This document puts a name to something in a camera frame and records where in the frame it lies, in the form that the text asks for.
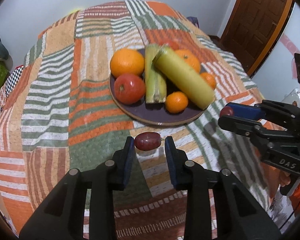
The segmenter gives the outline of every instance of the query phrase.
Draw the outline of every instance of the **bowl of fruit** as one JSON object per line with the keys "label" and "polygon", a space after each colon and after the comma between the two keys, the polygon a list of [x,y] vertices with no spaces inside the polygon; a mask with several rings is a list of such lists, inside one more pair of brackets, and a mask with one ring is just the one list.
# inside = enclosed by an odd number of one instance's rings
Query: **bowl of fruit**
{"label": "bowl of fruit", "polygon": [[150,44],[120,49],[110,61],[110,95],[133,119],[176,126],[198,118],[214,101],[216,81],[186,49]]}

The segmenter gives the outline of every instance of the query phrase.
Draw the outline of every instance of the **red grape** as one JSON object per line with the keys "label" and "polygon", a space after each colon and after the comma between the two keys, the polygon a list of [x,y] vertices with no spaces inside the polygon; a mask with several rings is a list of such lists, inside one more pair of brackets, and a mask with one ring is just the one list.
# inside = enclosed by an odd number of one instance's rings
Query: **red grape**
{"label": "red grape", "polygon": [[225,106],[224,108],[222,108],[222,110],[220,111],[220,117],[223,115],[234,115],[234,111],[232,109],[232,107],[230,106]]}
{"label": "red grape", "polygon": [[140,133],[134,139],[134,145],[141,151],[151,151],[161,145],[161,136],[156,132]]}

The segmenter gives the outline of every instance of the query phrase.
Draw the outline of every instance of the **dark purple plate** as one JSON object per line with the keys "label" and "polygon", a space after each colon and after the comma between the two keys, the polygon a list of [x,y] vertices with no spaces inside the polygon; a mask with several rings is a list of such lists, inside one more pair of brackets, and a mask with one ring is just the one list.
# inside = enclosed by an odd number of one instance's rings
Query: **dark purple plate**
{"label": "dark purple plate", "polygon": [[[142,55],[145,54],[144,49],[140,49],[139,52]],[[109,88],[112,99],[122,111],[139,122],[149,125],[176,126],[192,122],[203,113],[203,111],[192,102],[189,102],[188,107],[179,114],[170,114],[168,111],[166,111],[163,103],[146,104],[144,97],[133,105],[128,106],[122,104],[114,96],[114,81],[114,76],[110,75]]]}

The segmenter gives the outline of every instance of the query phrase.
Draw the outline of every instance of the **orange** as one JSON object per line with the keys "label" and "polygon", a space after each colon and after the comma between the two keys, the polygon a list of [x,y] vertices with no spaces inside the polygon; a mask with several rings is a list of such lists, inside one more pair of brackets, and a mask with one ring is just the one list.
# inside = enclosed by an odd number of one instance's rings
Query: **orange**
{"label": "orange", "polygon": [[175,51],[185,62],[188,63],[197,73],[200,73],[201,64],[200,61],[192,54],[188,49],[178,49]]}
{"label": "orange", "polygon": [[141,76],[145,70],[145,59],[142,54],[133,49],[119,49],[110,60],[110,70],[114,77],[125,73]]}
{"label": "orange", "polygon": [[178,91],[173,92],[172,94],[167,96],[165,106],[169,113],[177,114],[185,110],[188,106],[188,103],[189,101],[187,96],[184,93]]}
{"label": "orange", "polygon": [[215,90],[217,87],[217,82],[214,75],[209,74],[208,72],[203,72],[200,76],[208,83],[208,85]]}

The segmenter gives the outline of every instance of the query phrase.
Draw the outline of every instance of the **bed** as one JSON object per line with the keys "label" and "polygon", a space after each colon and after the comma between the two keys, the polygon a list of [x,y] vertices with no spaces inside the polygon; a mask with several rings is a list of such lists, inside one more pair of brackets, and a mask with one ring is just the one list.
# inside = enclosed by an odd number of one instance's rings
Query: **bed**
{"label": "bed", "polygon": [[[191,50],[216,75],[216,101],[187,125],[149,127],[112,101],[109,61],[118,49],[142,49],[167,39],[177,39],[181,49]],[[253,105],[261,100],[234,55],[164,3],[126,0],[76,11],[38,36],[23,66],[0,90],[1,210],[18,234],[70,168],[93,169],[121,149],[127,136],[156,131],[162,138],[172,136],[176,147],[204,168],[230,169],[268,211],[278,171],[259,162],[247,138],[217,125],[226,103]],[[170,183],[163,144],[154,154],[137,154],[127,189],[114,193],[117,237],[179,239],[185,215],[186,192],[175,191]],[[216,237],[214,213],[211,224]]]}

